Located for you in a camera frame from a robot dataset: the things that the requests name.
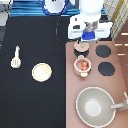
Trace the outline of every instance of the black tablecloth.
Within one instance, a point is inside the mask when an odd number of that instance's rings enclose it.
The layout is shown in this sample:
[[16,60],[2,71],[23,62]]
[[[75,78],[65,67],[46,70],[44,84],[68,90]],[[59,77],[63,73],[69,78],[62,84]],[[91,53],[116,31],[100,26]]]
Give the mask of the black tablecloth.
[[[65,44],[56,41],[57,18],[8,19],[0,52],[0,128],[66,128]],[[69,18],[60,21],[61,41],[67,40]],[[13,69],[17,45],[22,65]],[[53,71],[44,83],[31,76],[38,63],[48,63]]]

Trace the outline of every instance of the white plate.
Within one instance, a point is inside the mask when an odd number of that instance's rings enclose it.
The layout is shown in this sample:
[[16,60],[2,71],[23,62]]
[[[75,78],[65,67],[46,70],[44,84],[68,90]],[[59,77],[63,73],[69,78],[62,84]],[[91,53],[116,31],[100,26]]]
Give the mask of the white plate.
[[99,87],[82,90],[76,100],[76,110],[81,120],[93,128],[108,126],[114,119],[116,110],[111,109],[113,98]]
[[39,63],[32,69],[32,76],[36,81],[44,82],[51,77],[51,67],[46,63]]

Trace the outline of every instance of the bowl of food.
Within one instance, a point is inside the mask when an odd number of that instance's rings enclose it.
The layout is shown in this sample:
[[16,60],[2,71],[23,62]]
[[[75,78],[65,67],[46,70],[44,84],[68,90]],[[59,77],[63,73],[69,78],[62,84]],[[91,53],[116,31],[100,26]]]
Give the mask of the bowl of food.
[[78,56],[74,62],[74,72],[81,77],[86,77],[90,73],[90,70],[90,60],[85,58],[83,55]]

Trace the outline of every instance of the round black disc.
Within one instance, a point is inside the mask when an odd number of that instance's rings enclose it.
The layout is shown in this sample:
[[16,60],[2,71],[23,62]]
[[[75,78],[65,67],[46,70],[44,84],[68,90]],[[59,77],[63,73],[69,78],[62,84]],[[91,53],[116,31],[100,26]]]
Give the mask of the round black disc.
[[108,57],[111,54],[111,49],[107,45],[99,45],[96,48],[96,54],[100,57]]
[[114,66],[109,62],[102,62],[98,66],[100,74],[103,76],[112,76],[115,72]]

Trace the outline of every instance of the white robot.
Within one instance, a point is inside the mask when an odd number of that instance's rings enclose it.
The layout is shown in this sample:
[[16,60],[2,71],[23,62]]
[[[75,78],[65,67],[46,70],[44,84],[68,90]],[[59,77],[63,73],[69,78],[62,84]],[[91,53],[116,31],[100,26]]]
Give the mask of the white robot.
[[[45,0],[45,6],[52,13],[60,12],[65,4],[64,0]],[[104,0],[70,0],[71,4],[80,10],[80,14],[70,18],[68,38],[81,42],[97,42],[100,38],[110,35],[112,22],[100,22]]]
[[65,6],[66,0],[44,0],[44,13],[47,15],[59,14]]

